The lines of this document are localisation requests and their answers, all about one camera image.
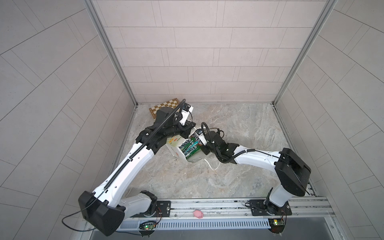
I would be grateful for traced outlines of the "green mint packs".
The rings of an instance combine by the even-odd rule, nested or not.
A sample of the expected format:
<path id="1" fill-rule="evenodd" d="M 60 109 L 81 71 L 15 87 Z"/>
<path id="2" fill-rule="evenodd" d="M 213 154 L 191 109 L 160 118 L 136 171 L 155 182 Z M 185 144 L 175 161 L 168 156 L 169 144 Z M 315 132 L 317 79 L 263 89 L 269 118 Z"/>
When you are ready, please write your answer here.
<path id="1" fill-rule="evenodd" d="M 182 151 L 186 159 L 190 158 L 194 154 L 196 154 L 201 146 L 198 145 L 198 141 L 195 138 L 187 139 L 179 149 Z"/>

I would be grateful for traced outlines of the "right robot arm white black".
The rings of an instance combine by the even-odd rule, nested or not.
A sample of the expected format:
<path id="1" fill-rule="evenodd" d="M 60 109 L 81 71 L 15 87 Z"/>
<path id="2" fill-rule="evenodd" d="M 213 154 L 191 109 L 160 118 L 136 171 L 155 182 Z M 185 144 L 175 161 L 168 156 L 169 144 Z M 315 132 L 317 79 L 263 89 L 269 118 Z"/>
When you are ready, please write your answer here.
<path id="1" fill-rule="evenodd" d="M 268 152 L 248 149 L 234 143 L 226 143 L 219 133 L 203 132 L 202 141 L 204 154 L 213 153 L 223 164 L 241 164 L 276 172 L 280 183 L 272 188 L 260 207 L 269 215 L 287 216 L 288 201 L 292 197 L 303 197 L 311 175 L 311 168 L 291 149 L 283 148 L 279 152 Z"/>

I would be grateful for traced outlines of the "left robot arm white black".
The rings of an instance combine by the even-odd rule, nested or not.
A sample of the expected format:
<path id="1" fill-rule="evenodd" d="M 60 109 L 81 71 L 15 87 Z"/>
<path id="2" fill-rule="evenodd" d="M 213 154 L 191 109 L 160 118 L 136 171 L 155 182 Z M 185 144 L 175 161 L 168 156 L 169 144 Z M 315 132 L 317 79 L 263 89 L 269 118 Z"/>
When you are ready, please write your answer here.
<path id="1" fill-rule="evenodd" d="M 83 218 L 105 236 L 112 235 L 123 220 L 135 215 L 157 216 L 157 197 L 149 191 L 122 199 L 128 186 L 145 164 L 155 156 L 167 139 L 174 136 L 187 138 L 196 126 L 189 120 L 193 107 L 181 103 L 175 108 L 157 110 L 153 125 L 146 127 L 134 145 L 107 179 L 92 192 L 83 192 L 79 205 Z"/>

